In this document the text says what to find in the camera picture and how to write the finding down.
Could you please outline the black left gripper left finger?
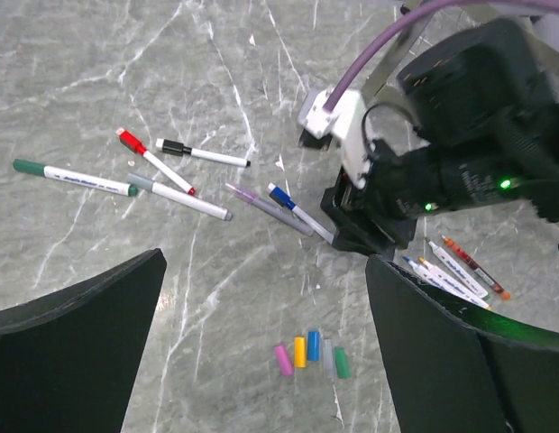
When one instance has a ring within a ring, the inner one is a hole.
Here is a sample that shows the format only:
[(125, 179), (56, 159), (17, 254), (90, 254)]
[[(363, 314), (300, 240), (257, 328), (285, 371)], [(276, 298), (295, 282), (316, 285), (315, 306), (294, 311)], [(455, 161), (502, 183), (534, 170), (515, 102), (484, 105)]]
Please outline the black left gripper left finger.
[(0, 432), (119, 432), (166, 259), (141, 253), (0, 310)]

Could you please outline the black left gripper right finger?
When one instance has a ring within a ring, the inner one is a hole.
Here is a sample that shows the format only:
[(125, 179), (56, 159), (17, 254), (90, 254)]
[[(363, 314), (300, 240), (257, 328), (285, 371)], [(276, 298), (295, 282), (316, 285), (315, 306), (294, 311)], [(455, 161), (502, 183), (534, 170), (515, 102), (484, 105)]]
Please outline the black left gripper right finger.
[(403, 432), (559, 432), (559, 333), (503, 317), (378, 255), (371, 313)]

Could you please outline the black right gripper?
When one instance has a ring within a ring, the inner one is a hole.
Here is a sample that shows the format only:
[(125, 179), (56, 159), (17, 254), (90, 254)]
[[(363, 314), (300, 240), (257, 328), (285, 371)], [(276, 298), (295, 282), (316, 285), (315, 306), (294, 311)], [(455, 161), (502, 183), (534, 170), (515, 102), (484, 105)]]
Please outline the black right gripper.
[(446, 205), (446, 192), (438, 152), (422, 147), (398, 156), (386, 142), (375, 144), (364, 187), (340, 170), (320, 207), (335, 225), (334, 249), (391, 257), (414, 239), (419, 217)]

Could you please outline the white marker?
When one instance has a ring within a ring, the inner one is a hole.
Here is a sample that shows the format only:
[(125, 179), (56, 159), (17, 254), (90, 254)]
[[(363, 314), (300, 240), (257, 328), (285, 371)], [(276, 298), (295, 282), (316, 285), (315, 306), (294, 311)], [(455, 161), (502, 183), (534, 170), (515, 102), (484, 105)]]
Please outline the white marker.
[(432, 249), (432, 253), (456, 276), (456, 278), (474, 295), (489, 300), (489, 293), (441, 246), (434, 243), (428, 237), (426, 242)]

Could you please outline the yellow cap marker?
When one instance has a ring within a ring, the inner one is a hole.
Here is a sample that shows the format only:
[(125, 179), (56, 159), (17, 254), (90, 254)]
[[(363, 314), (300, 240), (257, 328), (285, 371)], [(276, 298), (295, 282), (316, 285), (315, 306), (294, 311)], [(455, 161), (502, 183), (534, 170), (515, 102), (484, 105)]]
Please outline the yellow cap marker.
[(459, 281), (457, 281), (455, 278), (453, 278), (452, 276), (450, 276), (449, 274), (441, 270), (438, 266), (433, 265), (424, 257), (419, 257), (418, 260), (431, 274), (433, 274), (437, 279), (439, 279), (444, 284), (444, 286), (449, 287), (454, 292), (457, 292), (459, 295), (461, 295), (464, 299), (468, 300), (469, 302), (479, 307), (482, 307), (484, 309), (491, 310), (491, 306), (485, 300), (475, 295), (471, 290), (469, 290), (464, 285), (462, 285)]

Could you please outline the green pen cap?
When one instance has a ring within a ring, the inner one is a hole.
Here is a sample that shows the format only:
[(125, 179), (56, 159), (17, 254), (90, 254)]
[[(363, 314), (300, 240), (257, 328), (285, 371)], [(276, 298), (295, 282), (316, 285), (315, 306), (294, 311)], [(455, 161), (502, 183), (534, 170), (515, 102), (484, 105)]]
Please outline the green pen cap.
[(337, 346), (334, 349), (334, 364), (339, 379), (349, 379), (351, 377), (351, 368), (348, 356), (344, 348), (341, 346)]

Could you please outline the clear pen cap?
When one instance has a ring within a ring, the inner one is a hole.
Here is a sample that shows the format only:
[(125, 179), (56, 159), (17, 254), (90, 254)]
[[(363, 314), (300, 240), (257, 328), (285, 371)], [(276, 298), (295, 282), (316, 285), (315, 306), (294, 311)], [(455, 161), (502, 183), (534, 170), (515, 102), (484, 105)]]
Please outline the clear pen cap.
[(322, 365), (325, 376), (329, 381), (333, 382), (336, 378), (336, 370), (334, 365), (333, 340), (330, 338), (325, 338), (323, 340)]

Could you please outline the light blue pen cap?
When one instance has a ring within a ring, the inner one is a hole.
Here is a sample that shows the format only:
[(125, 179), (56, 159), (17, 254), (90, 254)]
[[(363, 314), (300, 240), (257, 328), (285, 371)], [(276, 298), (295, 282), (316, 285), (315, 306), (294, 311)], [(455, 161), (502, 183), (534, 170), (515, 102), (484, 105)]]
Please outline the light blue pen cap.
[(321, 357), (321, 334), (318, 330), (307, 333), (307, 360), (318, 362)]

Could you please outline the yellow pen cap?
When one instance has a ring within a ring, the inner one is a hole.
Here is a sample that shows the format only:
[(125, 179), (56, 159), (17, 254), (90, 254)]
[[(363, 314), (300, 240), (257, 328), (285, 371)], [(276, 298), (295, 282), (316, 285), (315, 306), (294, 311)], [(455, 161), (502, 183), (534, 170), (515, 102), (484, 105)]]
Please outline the yellow pen cap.
[(305, 368), (307, 366), (307, 342), (303, 336), (296, 336), (294, 338), (293, 362), (296, 368)]

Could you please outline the pink pen cap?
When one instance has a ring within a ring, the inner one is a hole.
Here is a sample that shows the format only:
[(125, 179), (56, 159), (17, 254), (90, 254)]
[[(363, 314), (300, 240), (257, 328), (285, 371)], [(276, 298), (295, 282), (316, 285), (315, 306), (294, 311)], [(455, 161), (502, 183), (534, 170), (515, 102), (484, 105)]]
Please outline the pink pen cap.
[(275, 345), (273, 348), (279, 371), (282, 376), (294, 374), (294, 366), (291, 362), (288, 350), (284, 345)]

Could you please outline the green cap marker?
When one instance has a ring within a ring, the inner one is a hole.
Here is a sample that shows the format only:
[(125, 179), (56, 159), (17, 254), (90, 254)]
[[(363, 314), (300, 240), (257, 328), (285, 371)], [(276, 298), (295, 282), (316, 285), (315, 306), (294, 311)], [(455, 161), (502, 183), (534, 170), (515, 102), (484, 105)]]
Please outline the green cap marker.
[(47, 179), (64, 181), (74, 185), (98, 189), (126, 197), (136, 197), (139, 190), (136, 186), (116, 180), (103, 179), (73, 170), (65, 170), (42, 163), (15, 159), (13, 168), (21, 173), (40, 176)]

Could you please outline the gray cap marker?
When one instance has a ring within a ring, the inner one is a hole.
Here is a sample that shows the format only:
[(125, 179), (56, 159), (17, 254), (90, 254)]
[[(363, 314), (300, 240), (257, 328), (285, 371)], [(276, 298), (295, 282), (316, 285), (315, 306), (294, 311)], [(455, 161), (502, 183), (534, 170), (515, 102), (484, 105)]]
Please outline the gray cap marker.
[(126, 179), (128, 183), (133, 184), (139, 189), (144, 189), (211, 217), (215, 217), (223, 221), (231, 221), (233, 218), (233, 214), (226, 208), (219, 207), (200, 198), (193, 197), (187, 193), (175, 190), (141, 175), (130, 172), (127, 174)]

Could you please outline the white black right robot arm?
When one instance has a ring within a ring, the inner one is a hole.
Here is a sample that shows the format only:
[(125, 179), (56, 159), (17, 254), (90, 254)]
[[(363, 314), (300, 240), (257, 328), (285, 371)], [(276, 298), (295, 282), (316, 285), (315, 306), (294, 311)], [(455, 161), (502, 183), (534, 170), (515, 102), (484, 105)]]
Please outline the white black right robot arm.
[(333, 130), (342, 167), (321, 208), (333, 247), (363, 255), (408, 247), (420, 217), (524, 199), (559, 222), (559, 101), (520, 26), (499, 18), (458, 32), (398, 75), (397, 106), (424, 146), (396, 154), (369, 126), (371, 109)]

